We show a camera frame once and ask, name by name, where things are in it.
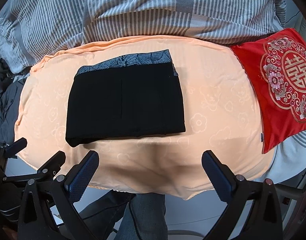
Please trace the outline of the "dark grey jacket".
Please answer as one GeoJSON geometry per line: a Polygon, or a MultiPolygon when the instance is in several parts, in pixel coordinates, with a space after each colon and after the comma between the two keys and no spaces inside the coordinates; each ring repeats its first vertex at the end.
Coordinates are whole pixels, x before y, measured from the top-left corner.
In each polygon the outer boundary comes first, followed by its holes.
{"type": "Polygon", "coordinates": [[[0,60],[0,146],[14,142],[14,125],[18,119],[19,102],[25,79],[15,81],[7,63],[0,60]]]}

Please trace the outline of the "black pants with patterned waistband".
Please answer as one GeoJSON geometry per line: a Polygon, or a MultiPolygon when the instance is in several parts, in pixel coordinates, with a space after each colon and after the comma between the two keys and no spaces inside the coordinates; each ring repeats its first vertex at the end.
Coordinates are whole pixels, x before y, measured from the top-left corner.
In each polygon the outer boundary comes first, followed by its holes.
{"type": "Polygon", "coordinates": [[[168,50],[122,55],[78,69],[68,97],[69,146],[185,130],[182,89],[168,50]]]}

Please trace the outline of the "red embroidered cushion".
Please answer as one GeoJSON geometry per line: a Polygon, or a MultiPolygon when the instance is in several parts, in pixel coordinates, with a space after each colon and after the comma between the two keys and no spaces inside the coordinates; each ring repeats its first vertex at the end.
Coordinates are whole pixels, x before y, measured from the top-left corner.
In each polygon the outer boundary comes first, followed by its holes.
{"type": "Polygon", "coordinates": [[[306,130],[306,42],[294,28],[230,47],[261,111],[263,153],[306,130]]]}

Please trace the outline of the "grey striped duvet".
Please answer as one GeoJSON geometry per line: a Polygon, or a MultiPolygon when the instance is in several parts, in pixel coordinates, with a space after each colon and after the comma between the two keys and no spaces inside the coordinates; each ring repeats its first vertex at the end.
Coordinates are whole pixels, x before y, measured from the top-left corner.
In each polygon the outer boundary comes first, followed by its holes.
{"type": "Polygon", "coordinates": [[[285,0],[8,0],[0,61],[19,74],[60,50],[137,35],[234,44],[283,29],[285,13],[285,0]]]}

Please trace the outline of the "blue jeans leg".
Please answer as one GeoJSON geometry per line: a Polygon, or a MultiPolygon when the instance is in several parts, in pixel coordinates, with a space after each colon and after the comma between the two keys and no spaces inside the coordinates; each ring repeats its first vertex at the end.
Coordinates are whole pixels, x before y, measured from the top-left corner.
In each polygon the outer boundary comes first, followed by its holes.
{"type": "Polygon", "coordinates": [[[168,239],[165,195],[136,194],[128,203],[115,239],[168,239]]]}

